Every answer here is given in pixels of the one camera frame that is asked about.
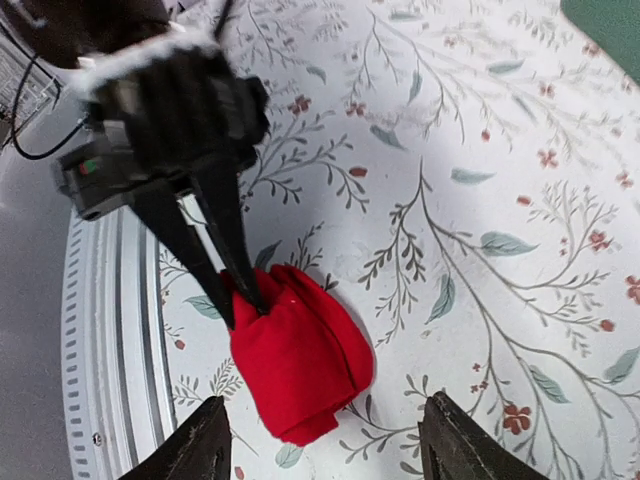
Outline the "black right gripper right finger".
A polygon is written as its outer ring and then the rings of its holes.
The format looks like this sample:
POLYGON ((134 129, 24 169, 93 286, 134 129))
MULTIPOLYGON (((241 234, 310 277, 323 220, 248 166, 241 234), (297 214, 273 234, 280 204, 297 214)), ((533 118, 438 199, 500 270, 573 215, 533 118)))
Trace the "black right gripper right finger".
POLYGON ((442 391, 427 398, 418 430, 426 480, 545 480, 442 391))

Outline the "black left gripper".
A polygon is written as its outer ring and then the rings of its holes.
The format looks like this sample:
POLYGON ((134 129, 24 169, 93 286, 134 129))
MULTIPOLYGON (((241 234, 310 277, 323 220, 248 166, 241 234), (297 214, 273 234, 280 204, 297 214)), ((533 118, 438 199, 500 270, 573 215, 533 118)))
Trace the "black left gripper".
POLYGON ((87 126, 89 140, 53 165, 56 187, 78 215, 94 221, 129 207, 198 281, 233 329, 230 293, 179 208, 178 200, 193 190, 225 273, 236 292, 263 314, 265 300, 247 252, 235 162, 213 156, 200 160, 200 136, 189 126, 172 130, 97 115, 89 116, 87 126))

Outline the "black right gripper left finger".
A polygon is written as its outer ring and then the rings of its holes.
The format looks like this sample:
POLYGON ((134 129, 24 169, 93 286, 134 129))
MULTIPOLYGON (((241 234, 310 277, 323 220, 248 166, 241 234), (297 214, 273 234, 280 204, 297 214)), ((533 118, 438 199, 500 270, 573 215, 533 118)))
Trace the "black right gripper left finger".
POLYGON ((211 396, 120 480, 229 480, 231 442, 224 398, 211 396))

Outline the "red sock pair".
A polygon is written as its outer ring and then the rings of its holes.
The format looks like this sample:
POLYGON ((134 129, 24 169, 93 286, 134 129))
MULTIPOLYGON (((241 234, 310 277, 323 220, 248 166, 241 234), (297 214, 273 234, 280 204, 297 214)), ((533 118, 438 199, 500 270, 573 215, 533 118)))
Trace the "red sock pair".
POLYGON ((256 272, 269 311, 245 300, 229 273, 230 350, 269 433, 304 447, 336 429, 336 414, 370 387, 375 357, 347 310, 302 270, 256 272))

